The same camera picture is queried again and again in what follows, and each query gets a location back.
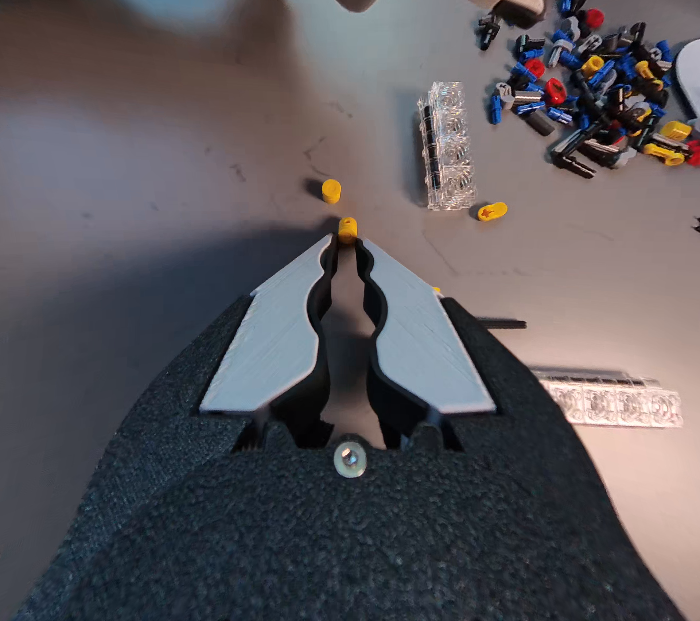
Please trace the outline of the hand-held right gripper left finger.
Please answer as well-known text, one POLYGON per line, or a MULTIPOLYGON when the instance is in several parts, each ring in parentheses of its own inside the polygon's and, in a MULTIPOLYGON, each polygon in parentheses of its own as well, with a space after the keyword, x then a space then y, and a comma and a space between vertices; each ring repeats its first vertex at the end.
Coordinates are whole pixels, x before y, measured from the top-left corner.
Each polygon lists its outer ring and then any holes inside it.
POLYGON ((327 234, 253 291, 202 398, 201 413, 258 412, 310 376, 320 339, 308 301, 325 274, 321 260, 332 242, 327 234))

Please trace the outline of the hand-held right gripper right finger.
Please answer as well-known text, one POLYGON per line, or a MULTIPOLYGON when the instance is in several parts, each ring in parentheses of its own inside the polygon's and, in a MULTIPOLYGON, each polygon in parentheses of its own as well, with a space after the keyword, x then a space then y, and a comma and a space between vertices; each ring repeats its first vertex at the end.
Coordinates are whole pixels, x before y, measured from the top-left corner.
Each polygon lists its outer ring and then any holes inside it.
POLYGON ((442 295, 370 240, 355 246, 374 323, 367 394, 377 415, 495 412, 442 295))

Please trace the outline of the yellow piston axle assembly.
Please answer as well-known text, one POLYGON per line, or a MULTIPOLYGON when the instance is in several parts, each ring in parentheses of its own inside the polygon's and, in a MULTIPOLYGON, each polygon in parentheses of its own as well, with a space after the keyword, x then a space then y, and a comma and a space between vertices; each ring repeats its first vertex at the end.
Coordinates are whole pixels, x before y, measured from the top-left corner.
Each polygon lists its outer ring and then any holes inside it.
POLYGON ((474 316, 462 307, 457 300, 442 293, 440 287, 431 286, 431 290, 437 295, 437 299, 442 302, 453 324, 472 321, 486 330, 526 330, 529 328, 528 323, 521 319, 474 316))

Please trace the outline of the pile of small toy pieces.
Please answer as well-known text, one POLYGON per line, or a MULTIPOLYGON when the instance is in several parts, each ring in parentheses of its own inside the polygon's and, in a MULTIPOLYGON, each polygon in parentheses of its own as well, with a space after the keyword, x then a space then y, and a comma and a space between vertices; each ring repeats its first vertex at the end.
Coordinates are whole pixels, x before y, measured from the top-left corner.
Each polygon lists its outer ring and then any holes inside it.
POLYGON ((681 48, 647 39, 644 21, 605 33, 588 0, 556 0, 555 28, 520 34, 514 64, 489 99, 492 125, 513 113, 542 137, 562 129, 547 160, 581 179, 622 169, 637 155, 699 168, 699 119, 676 81, 681 48))

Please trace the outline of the clear toy brick block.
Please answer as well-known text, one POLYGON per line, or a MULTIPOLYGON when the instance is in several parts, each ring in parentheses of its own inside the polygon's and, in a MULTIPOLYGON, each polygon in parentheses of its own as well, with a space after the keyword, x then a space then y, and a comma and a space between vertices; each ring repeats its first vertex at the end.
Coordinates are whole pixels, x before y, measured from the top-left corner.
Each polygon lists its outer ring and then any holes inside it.
POLYGON ((417 108, 428 209, 469 209, 477 188, 464 84, 433 82, 417 108))
POLYGON ((679 393, 654 378, 543 365, 530 370, 571 424, 649 429, 684 425, 679 393))

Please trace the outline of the grey desk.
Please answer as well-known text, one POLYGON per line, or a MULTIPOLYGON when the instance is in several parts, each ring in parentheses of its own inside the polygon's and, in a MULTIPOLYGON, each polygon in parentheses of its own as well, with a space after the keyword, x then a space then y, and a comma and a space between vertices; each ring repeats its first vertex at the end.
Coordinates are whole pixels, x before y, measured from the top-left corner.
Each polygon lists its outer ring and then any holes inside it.
POLYGON ((578 428, 618 515, 699 619, 699 170, 584 180, 489 93, 464 0, 1 0, 1 619, 148 384, 352 216, 532 366, 677 391, 681 429, 578 428), (418 101, 466 91, 476 203, 427 207, 418 101), (336 205, 321 185, 336 179, 336 205), (502 218, 477 211, 508 205, 502 218))

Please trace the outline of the white book stand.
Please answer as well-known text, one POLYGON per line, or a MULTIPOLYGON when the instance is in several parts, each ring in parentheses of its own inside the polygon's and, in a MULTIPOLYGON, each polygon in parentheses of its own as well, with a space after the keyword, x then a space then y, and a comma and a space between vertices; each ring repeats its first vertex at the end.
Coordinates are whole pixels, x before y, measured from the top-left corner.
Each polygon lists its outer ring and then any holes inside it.
POLYGON ((689 111, 699 118, 699 39, 686 43, 673 65, 680 93, 689 111))

